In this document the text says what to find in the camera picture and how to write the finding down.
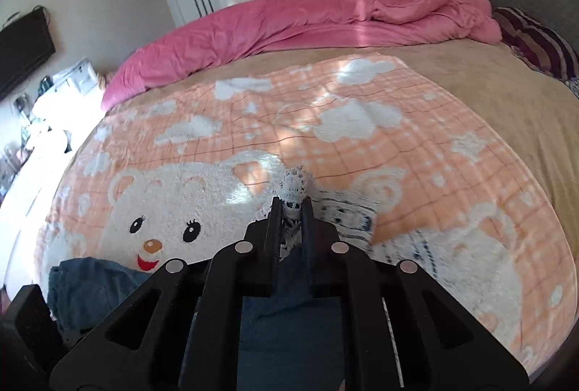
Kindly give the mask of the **blue denim lace-trimmed pants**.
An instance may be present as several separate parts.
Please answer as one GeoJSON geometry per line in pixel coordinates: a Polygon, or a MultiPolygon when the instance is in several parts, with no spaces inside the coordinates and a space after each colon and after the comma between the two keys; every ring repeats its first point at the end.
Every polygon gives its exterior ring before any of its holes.
{"type": "Polygon", "coordinates": [[[55,390],[422,389],[435,381],[427,301],[407,282],[418,265],[384,265],[335,242],[338,296],[312,296],[301,204],[310,174],[286,171],[277,287],[244,295],[241,240],[211,260],[173,259],[148,275],[94,258],[53,268],[48,304],[80,341],[52,371],[55,390]]]}

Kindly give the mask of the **orange bear plush blanket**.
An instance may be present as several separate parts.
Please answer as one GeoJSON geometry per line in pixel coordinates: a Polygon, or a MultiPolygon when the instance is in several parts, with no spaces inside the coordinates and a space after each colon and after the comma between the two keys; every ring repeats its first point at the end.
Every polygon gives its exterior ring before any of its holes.
{"type": "Polygon", "coordinates": [[[540,182],[449,91],[393,56],[346,55],[155,89],[101,120],[63,175],[37,270],[99,257],[139,272],[210,258],[262,218],[284,173],[374,259],[417,261],[529,373],[577,315],[578,239],[540,182]]]}

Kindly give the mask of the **white cluttered dresser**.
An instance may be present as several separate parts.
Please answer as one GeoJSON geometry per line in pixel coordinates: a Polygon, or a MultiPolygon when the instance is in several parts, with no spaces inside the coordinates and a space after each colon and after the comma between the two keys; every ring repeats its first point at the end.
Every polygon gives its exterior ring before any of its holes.
{"type": "Polygon", "coordinates": [[[87,58],[51,77],[29,113],[22,114],[21,141],[7,147],[1,158],[1,195],[5,196],[36,154],[76,152],[101,121],[104,112],[99,74],[87,58]]]}

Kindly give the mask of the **tan bed sheet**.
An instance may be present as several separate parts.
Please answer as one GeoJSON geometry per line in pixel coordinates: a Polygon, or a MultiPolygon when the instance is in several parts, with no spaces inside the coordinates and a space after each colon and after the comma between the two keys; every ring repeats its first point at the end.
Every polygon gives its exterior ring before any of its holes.
{"type": "MultiPolygon", "coordinates": [[[[135,51],[107,85],[109,111],[156,87],[223,80],[309,65],[348,48],[302,48],[256,56],[186,50],[165,38],[135,51]]],[[[482,117],[515,151],[550,198],[569,243],[578,239],[578,100],[561,82],[528,69],[504,45],[468,39],[390,46],[392,55],[433,80],[482,117]]]]}

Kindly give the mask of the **pink duvet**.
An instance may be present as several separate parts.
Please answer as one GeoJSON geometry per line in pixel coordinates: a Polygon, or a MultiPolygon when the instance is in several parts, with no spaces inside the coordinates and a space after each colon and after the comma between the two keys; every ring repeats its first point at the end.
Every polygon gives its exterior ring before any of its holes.
{"type": "Polygon", "coordinates": [[[149,89],[260,53],[502,39],[490,0],[251,0],[139,48],[114,74],[109,111],[149,89]]]}

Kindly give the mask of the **purple striped pillow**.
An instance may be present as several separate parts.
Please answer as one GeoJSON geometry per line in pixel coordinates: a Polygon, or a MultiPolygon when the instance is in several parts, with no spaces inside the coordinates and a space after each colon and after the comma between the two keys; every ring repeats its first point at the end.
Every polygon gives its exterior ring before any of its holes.
{"type": "Polygon", "coordinates": [[[529,68],[556,80],[578,79],[578,53],[560,34],[517,8],[498,7],[493,18],[502,42],[529,68]]]}

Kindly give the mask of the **blue floral pillow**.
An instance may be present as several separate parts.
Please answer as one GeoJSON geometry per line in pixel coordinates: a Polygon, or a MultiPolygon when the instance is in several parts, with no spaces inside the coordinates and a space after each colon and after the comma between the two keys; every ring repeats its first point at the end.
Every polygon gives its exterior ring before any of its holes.
{"type": "Polygon", "coordinates": [[[576,98],[579,98],[579,78],[571,77],[561,80],[561,82],[573,93],[576,98]]]}

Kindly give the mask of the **black wall television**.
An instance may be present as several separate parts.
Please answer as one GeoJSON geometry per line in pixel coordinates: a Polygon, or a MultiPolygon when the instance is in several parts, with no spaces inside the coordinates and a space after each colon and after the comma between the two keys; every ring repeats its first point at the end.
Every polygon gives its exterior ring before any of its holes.
{"type": "Polygon", "coordinates": [[[36,6],[1,30],[1,99],[7,98],[55,53],[49,13],[36,6]]]}

